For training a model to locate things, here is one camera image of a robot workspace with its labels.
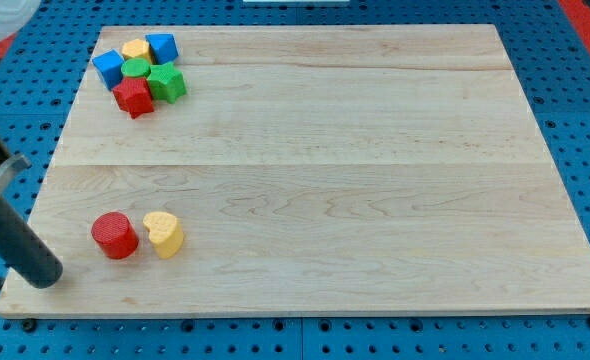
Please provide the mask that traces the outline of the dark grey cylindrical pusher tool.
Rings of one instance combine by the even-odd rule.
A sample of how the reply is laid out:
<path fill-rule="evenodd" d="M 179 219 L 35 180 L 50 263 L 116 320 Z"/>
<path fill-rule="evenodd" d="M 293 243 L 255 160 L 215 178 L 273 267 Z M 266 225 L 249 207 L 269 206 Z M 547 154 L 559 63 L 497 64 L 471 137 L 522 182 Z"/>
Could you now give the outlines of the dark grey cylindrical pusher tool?
<path fill-rule="evenodd" d="M 63 265 L 24 219 L 0 198 L 0 258 L 31 286 L 54 285 Z"/>

